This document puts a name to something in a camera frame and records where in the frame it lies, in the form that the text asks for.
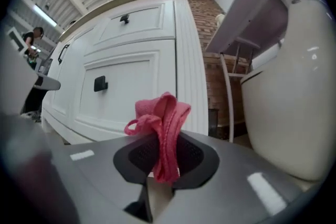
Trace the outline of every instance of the black door handle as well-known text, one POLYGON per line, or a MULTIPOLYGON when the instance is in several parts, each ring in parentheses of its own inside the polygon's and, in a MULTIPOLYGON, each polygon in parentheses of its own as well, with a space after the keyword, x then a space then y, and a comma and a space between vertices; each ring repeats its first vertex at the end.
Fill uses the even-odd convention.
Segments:
POLYGON ((62 56, 62 53, 63 53, 64 49, 68 48, 69 46, 70 46, 70 44, 66 44, 66 45, 63 47, 61 53, 60 53, 59 56, 58 56, 58 65, 60 65, 60 64, 62 63, 61 56, 62 56))
POLYGON ((122 15, 121 18, 120 18, 120 21, 124 21, 125 24, 128 24, 130 21, 128 20, 128 18, 130 17, 129 14, 125 14, 125 15, 122 15))
POLYGON ((95 84, 93 86, 93 90, 95 92, 99 92, 102 90, 106 90, 108 88, 109 84, 105 82, 105 76, 97 77, 95 79, 95 84))

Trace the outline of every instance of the cabinet drawer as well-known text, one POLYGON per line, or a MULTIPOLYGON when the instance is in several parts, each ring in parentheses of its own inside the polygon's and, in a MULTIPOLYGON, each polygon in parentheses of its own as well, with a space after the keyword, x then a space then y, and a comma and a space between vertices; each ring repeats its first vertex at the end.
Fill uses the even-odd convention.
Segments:
POLYGON ((134 1, 127 8, 117 9, 95 29, 94 44, 86 55, 95 51, 146 40, 174 39, 174 1, 134 1), (128 23, 120 21, 128 15, 128 23))
POLYGON ((74 100, 72 129, 99 141, 124 135, 135 102, 176 93, 175 41, 145 41, 100 51, 84 64, 74 100), (94 91, 105 76, 107 89, 94 91))

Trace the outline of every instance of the fluorescent light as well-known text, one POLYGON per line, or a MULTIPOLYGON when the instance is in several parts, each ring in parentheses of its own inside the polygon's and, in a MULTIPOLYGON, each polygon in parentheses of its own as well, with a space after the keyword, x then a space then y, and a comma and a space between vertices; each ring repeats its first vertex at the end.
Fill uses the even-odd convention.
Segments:
POLYGON ((33 6, 33 10, 39 15, 41 16, 44 20, 46 20, 48 23, 50 23, 52 26, 56 26, 56 22, 51 19, 42 9, 40 9, 38 6, 34 5, 33 6))

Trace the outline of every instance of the person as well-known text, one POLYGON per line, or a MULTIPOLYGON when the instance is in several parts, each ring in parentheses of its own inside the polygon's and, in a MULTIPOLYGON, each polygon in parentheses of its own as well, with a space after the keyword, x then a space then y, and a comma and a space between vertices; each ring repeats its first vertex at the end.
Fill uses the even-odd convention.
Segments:
POLYGON ((22 38, 23 41, 27 44, 28 49, 26 50, 26 55, 35 55, 36 51, 32 48, 32 45, 34 44, 34 40, 36 39, 42 39, 44 35, 44 30, 42 27, 35 27, 33 29, 33 32, 28 32, 23 34, 22 38))

